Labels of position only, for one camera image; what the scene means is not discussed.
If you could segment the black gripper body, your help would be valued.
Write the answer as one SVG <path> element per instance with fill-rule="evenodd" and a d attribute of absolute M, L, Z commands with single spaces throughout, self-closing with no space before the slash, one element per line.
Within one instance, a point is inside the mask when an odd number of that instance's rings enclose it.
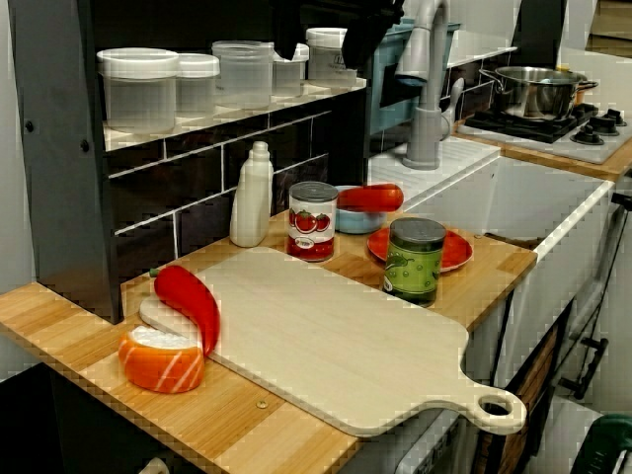
<path fill-rule="evenodd" d="M 404 0 L 375 0 L 371 2 L 368 18 L 384 23 L 399 23 L 404 16 Z"/>

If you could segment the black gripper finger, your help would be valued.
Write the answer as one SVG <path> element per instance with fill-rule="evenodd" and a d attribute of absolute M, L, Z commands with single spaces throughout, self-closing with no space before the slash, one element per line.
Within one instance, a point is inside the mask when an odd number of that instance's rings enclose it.
<path fill-rule="evenodd" d="M 301 27 L 301 9 L 306 1 L 276 0 L 274 2 L 274 44 L 275 52 L 282 58 L 291 60 L 296 46 L 304 39 Z"/>
<path fill-rule="evenodd" d="M 354 17 L 349 22 L 342 46 L 342 58 L 348 69 L 364 66 L 395 24 L 369 19 L 371 2 L 349 1 Z"/>

